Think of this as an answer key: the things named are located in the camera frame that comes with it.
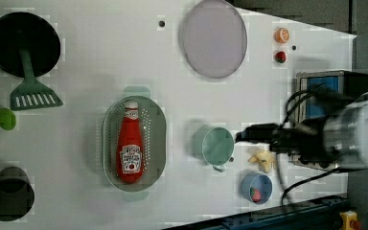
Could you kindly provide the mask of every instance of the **teal mug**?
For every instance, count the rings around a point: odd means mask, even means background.
[[[234,145],[234,138],[227,129],[203,126],[194,135],[193,151],[196,158],[222,173],[225,171],[225,164],[232,158]]]

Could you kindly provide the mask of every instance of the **small bowl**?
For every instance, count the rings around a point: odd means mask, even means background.
[[[257,189],[261,192],[262,198],[258,202],[252,200],[252,194],[250,194],[251,188]],[[273,185],[271,180],[265,174],[252,172],[245,176],[241,182],[241,194],[245,199],[255,204],[266,203],[270,199],[272,190]]]

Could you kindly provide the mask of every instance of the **green ball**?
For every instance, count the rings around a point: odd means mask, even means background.
[[[0,127],[4,130],[12,130],[16,126],[16,116],[7,108],[0,108]]]

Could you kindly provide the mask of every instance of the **white tabletop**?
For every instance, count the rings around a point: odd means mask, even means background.
[[[15,112],[13,131],[0,128],[0,170],[15,165],[33,182],[32,211],[3,229],[160,229],[279,205],[275,172],[268,203],[242,198],[242,178],[256,165],[247,162],[256,148],[237,144],[235,161],[219,173],[196,160],[189,144],[203,124],[232,133],[251,123],[280,122],[291,79],[300,71],[352,67],[351,35],[260,13],[239,10],[248,47],[241,68],[222,80],[197,74],[184,58],[180,23],[195,1],[4,1],[0,15],[28,11],[57,29],[62,55],[50,77],[40,78],[58,92],[63,107]],[[164,19],[166,27],[158,28]],[[290,31],[279,46],[273,33]],[[276,50],[288,54],[276,64]],[[0,70],[0,106],[21,80]],[[111,186],[101,164],[104,114],[122,99],[128,85],[144,85],[167,119],[167,163],[162,177],[140,201]],[[288,185],[321,172],[282,160]],[[295,201],[346,193],[347,174],[336,174],[292,192]]]

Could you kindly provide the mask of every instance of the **green spatula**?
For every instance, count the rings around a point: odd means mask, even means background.
[[[30,52],[20,39],[24,41],[22,35],[18,37],[18,45],[25,79],[11,92],[11,110],[62,106],[57,94],[35,78]]]

